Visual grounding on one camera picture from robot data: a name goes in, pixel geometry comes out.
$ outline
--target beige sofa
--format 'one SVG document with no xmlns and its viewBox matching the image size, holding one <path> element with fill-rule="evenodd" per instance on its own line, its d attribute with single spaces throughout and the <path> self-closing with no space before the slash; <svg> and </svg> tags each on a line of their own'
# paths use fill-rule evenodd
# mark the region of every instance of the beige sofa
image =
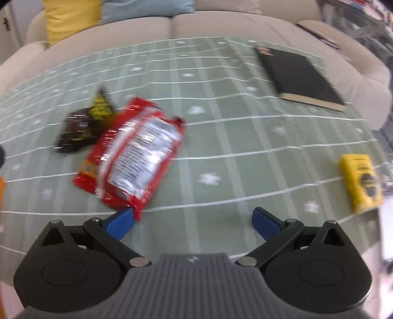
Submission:
<svg viewBox="0 0 393 319">
<path fill-rule="evenodd" d="M 0 66 L 0 94 L 47 69 L 105 49 L 163 39 L 243 37 L 291 46 L 322 57 L 333 86 L 353 103 L 370 128 L 376 130 L 384 124 L 392 102 L 390 71 L 358 42 L 322 23 L 314 0 L 195 0 L 195 9 L 195 13 L 173 18 L 136 18 L 97 26 L 50 48 L 46 45 L 45 15 L 40 13 L 31 22 L 28 44 Z M 333 38 L 341 52 L 295 23 Z"/>
</svg>

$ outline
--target black notebook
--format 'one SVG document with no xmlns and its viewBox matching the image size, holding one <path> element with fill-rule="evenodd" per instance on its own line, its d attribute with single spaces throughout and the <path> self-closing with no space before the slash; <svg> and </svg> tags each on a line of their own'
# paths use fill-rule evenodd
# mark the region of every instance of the black notebook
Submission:
<svg viewBox="0 0 393 319">
<path fill-rule="evenodd" d="M 256 50 L 280 98 L 344 111 L 344 102 L 305 56 L 264 47 Z"/>
</svg>

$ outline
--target green tablecloth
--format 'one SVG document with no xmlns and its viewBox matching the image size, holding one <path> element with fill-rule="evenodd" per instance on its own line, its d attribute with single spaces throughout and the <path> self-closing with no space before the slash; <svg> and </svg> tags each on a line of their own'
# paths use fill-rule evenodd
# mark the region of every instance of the green tablecloth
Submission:
<svg viewBox="0 0 393 319">
<path fill-rule="evenodd" d="M 298 52 L 259 42 L 260 45 Z M 283 101 L 259 65 L 255 41 L 165 40 L 94 53 L 21 84 L 0 102 L 7 181 L 0 223 L 0 279 L 12 275 L 51 219 L 81 224 L 111 214 L 71 180 L 88 150 L 56 153 L 67 113 L 88 107 L 100 84 L 121 108 L 132 96 L 187 122 L 184 145 L 142 222 L 123 242 L 155 260 L 161 252 L 236 255 L 263 243 L 251 227 L 261 206 L 306 225 L 340 221 L 362 253 L 379 241 L 375 212 L 352 216 L 338 168 L 345 153 L 370 154 L 389 176 L 367 123 L 344 113 Z M 307 55 L 324 73 L 320 58 Z"/>
</svg>

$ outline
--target red snack package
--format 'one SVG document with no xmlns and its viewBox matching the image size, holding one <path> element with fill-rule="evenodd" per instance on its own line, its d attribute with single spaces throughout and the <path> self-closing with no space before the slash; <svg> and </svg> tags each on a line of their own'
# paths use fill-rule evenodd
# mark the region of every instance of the red snack package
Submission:
<svg viewBox="0 0 393 319">
<path fill-rule="evenodd" d="M 181 118 L 166 119 L 154 103 L 135 98 L 99 139 L 73 183 L 135 219 L 167 172 L 184 135 Z"/>
</svg>

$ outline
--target yellow package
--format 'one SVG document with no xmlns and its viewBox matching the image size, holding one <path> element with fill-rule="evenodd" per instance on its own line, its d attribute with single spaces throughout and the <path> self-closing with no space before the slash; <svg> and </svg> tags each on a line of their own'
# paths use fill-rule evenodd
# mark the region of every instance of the yellow package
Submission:
<svg viewBox="0 0 393 319">
<path fill-rule="evenodd" d="M 368 155 L 345 154 L 341 157 L 340 169 L 355 214 L 369 211 L 383 203 L 381 184 Z"/>
</svg>

